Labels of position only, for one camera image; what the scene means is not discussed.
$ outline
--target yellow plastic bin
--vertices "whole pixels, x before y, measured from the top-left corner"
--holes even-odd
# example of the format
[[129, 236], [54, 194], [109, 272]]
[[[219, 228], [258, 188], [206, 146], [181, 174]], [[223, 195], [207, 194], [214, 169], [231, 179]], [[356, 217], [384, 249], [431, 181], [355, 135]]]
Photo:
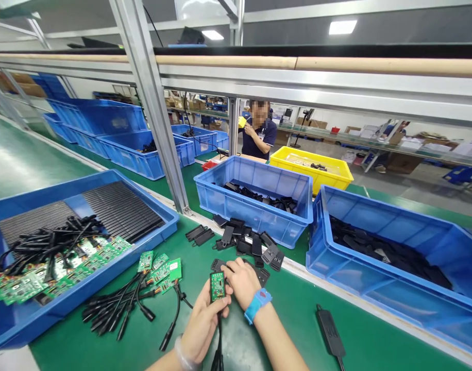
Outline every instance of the yellow plastic bin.
[[[327, 171], [310, 167], [312, 163], [325, 166]], [[354, 180], [345, 161], [290, 147], [282, 147], [275, 152], [271, 156], [270, 164], [296, 173], [310, 175], [313, 178], [313, 194], [315, 195], [320, 192], [321, 184], [345, 190]]]

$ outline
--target ceiling light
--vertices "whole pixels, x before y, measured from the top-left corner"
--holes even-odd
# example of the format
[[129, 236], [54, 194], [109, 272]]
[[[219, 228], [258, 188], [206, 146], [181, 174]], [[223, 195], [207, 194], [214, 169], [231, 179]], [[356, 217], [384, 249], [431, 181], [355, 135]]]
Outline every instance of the ceiling light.
[[355, 29], [357, 21], [337, 21], [331, 22], [329, 35], [347, 35]]
[[207, 30], [207, 31], [202, 31], [205, 36], [207, 36], [210, 40], [223, 40], [224, 36], [222, 36], [220, 33], [218, 33], [215, 30]]

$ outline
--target human hand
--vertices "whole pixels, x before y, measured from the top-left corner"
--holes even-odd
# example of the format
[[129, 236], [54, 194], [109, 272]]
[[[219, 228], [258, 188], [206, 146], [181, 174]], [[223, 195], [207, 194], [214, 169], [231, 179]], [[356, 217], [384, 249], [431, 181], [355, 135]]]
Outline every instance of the human hand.
[[210, 304], [210, 280], [205, 282], [181, 338], [181, 351], [190, 361], [201, 364], [204, 360], [217, 328], [217, 314], [222, 311], [222, 317], [227, 318], [232, 293], [226, 285], [226, 297]]
[[234, 289], [234, 294], [241, 308], [246, 311], [256, 292], [262, 288], [257, 274], [253, 268], [243, 261], [236, 258], [235, 261], [228, 261], [227, 266], [222, 266], [229, 284]]
[[255, 129], [253, 129], [253, 126], [250, 125], [249, 123], [245, 124], [245, 133], [247, 133], [250, 137], [257, 135], [257, 133], [255, 132]]

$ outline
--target ceiling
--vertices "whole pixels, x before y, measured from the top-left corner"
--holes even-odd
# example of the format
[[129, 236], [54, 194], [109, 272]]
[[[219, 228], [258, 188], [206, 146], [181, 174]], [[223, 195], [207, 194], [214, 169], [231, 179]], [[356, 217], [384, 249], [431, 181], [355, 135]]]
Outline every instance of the ceiling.
[[[290, 6], [333, 3], [338, 0], [248, 0], [245, 11], [260, 11]], [[174, 0], [144, 0], [154, 22], [176, 20]], [[75, 31], [115, 26], [109, 0], [66, 0], [59, 7], [40, 11], [39, 24], [45, 33]], [[333, 20], [357, 19], [350, 35], [328, 34]], [[28, 29], [25, 19], [3, 22]], [[229, 45], [229, 25], [205, 27], [224, 36], [222, 41], [207, 40], [208, 45]], [[182, 30], [160, 31], [164, 43], [174, 44]], [[152, 33], [154, 46], [160, 46]], [[96, 37], [99, 40], [121, 43], [118, 35]], [[244, 26], [244, 45], [297, 44], [386, 44], [386, 43], [451, 43], [472, 42], [472, 6], [412, 10], [390, 13], [363, 14], [335, 18], [247, 23]]]

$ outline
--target person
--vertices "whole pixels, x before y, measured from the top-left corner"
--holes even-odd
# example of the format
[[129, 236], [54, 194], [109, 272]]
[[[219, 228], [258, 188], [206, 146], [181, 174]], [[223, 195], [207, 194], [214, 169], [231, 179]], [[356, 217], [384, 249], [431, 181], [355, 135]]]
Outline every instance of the person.
[[[226, 264], [222, 266], [229, 282], [229, 285], [226, 285], [226, 297], [210, 304], [210, 283], [205, 282], [193, 306], [184, 333], [176, 340], [175, 349], [160, 358], [147, 371], [197, 369], [210, 348], [217, 328], [217, 314], [222, 312], [223, 318], [229, 315], [231, 296], [234, 294], [245, 313], [248, 313], [248, 307], [254, 307], [255, 296], [265, 290], [262, 289], [255, 271], [241, 258]], [[257, 310], [252, 322], [262, 339], [274, 371], [309, 370], [284, 329], [272, 301]]]
[[[406, 127], [410, 124], [409, 121], [403, 121], [401, 125], [399, 125], [399, 128], [397, 129], [396, 133], [403, 133], [406, 135]], [[381, 138], [387, 138], [389, 134], [392, 132], [394, 129], [395, 125], [388, 125], [387, 128], [385, 128], [384, 133], [380, 136]], [[375, 171], [380, 174], [385, 174], [387, 172], [387, 168], [385, 167], [387, 165], [387, 162], [389, 160], [389, 152], [386, 152], [384, 154], [381, 154], [376, 161], [375, 165]]]
[[246, 119], [243, 129], [244, 155], [268, 160], [269, 151], [276, 143], [277, 125], [272, 121], [270, 102], [251, 100], [249, 106], [250, 117]]

